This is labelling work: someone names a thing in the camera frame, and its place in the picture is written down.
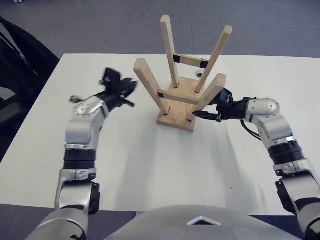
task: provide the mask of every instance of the dark fabric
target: dark fabric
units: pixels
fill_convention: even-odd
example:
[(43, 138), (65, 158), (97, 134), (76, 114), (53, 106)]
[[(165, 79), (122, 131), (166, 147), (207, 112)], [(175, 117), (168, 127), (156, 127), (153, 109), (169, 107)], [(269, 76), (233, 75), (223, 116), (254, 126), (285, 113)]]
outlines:
[(32, 107), (45, 79), (38, 76), (5, 40), (0, 38), (0, 87), (10, 89), (15, 96), (3, 101), (0, 108), (13, 102)]
[(35, 72), (48, 79), (59, 63), (59, 58), (30, 33), (1, 16), (0, 23), (9, 32), (15, 44)]

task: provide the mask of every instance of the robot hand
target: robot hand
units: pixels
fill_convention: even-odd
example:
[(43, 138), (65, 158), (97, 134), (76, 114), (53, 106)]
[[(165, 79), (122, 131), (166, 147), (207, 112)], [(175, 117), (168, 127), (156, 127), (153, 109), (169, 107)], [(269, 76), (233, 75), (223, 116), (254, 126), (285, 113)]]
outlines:
[[(245, 130), (263, 142), (273, 160), (275, 183), (283, 208), (295, 214), (306, 240), (320, 239), (320, 179), (309, 159), (305, 158), (288, 122), (280, 114), (280, 105), (270, 98), (245, 97), (234, 101), (232, 93), (223, 89), (209, 105), (217, 105), (217, 114), (196, 111), (206, 120), (241, 121)], [(253, 123), (258, 133), (245, 125)]]

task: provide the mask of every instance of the wooden plank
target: wooden plank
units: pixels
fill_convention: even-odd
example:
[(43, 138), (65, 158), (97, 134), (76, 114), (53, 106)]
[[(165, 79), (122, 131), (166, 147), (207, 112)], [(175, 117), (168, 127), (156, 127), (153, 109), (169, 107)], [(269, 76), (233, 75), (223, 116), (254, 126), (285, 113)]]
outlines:
[(218, 41), (218, 43), (216, 44), (213, 53), (209, 59), (209, 63), (208, 66), (206, 67), (206, 69), (204, 70), (202, 77), (199, 80), (198, 86), (196, 86), (195, 91), (197, 93), (199, 93), (199, 91), (201, 90), (201, 88), (204, 86), (212, 68), (214, 67), (214, 65), (216, 64), (218, 57), (220, 56), (222, 50), (224, 49), (231, 33), (232, 33), (232, 26), (225, 26), (220, 39)]
[(195, 115), (193, 112), (202, 111), (221, 91), (224, 89), (227, 82), (227, 76), (221, 73), (218, 73), (211, 84), (207, 87), (204, 93), (201, 95), (201, 100), (197, 106), (194, 106), (189, 114), (187, 119), (193, 121)]
[[(200, 93), (195, 92), (197, 84), (198, 80), (180, 77), (179, 87), (175, 88), (173, 85), (171, 85), (169, 93), (185, 95), (189, 98), (199, 98), (203, 91), (201, 90)], [(193, 133), (196, 119), (193, 121), (188, 121), (187, 116), (191, 109), (193, 109), (194, 105), (169, 99), (168, 103), (170, 105), (170, 111), (168, 115), (164, 115), (162, 112), (160, 112), (156, 123)]]
[(158, 89), (160, 86), (155, 79), (155, 76), (152, 73), (149, 65), (147, 64), (147, 61), (143, 58), (138, 58), (134, 63), (133, 71), (138, 76), (155, 103), (158, 105), (162, 114), (168, 114), (170, 109), (168, 101), (158, 96)]
[(161, 89), (158, 89), (158, 95), (159, 94), (161, 95), (160, 98), (170, 99), (173, 101), (178, 101), (181, 103), (192, 104), (192, 105), (198, 105), (201, 99), (199, 97), (188, 96), (188, 95), (179, 94), (175, 92), (163, 91)]
[(168, 58), (169, 69), (171, 73), (172, 85), (177, 88), (179, 85), (179, 75), (177, 64), (174, 62), (173, 53), (175, 53), (174, 37), (172, 35), (170, 17), (163, 15), (160, 20), (162, 37), (165, 46), (166, 56)]
[(186, 55), (177, 54), (177, 53), (173, 54), (173, 60), (175, 63), (185, 64), (185, 65), (194, 66), (202, 69), (205, 69), (209, 63), (208, 60), (203, 58), (196, 58), (196, 57), (186, 56)]

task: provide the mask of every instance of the black tape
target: black tape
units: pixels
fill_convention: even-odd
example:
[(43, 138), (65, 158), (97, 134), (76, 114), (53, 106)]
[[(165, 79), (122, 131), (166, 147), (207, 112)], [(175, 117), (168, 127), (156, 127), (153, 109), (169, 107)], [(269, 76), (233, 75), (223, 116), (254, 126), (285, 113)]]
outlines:
[(208, 61), (207, 60), (201, 60), (201, 62), (200, 62), (200, 68), (201, 69), (206, 69), (207, 68), (207, 66), (208, 66)]
[(173, 54), (173, 61), (175, 62), (175, 63), (180, 63), (180, 56), (179, 55), (175, 55), (175, 54)]
[(168, 114), (169, 114), (169, 112), (170, 112), (170, 107), (169, 107), (168, 113), (167, 113), (167, 114), (163, 114), (163, 115), (168, 115)]

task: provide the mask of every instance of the silver robot arm segment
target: silver robot arm segment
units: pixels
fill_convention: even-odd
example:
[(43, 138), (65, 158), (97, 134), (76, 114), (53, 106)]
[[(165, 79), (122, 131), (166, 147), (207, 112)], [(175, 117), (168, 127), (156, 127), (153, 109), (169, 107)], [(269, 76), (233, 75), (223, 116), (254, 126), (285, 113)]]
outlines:
[[(297, 216), (306, 240), (320, 239), (320, 178), (280, 114), (279, 103), (270, 98), (234, 101), (232, 93), (223, 89), (210, 105), (217, 105), (218, 114), (193, 114), (217, 122), (241, 120), (242, 126), (263, 142), (273, 160), (275, 174), (281, 177), (275, 185), (284, 209)], [(248, 129), (244, 121), (253, 123), (258, 134)]]
[(72, 96), (76, 106), (65, 133), (63, 169), (55, 196), (55, 211), (30, 234), (28, 240), (86, 240), (89, 215), (99, 210), (100, 185), (93, 182), (100, 131), (115, 108), (134, 104), (126, 98), (137, 86), (131, 78), (106, 68), (100, 84), (105, 90), (87, 99)]

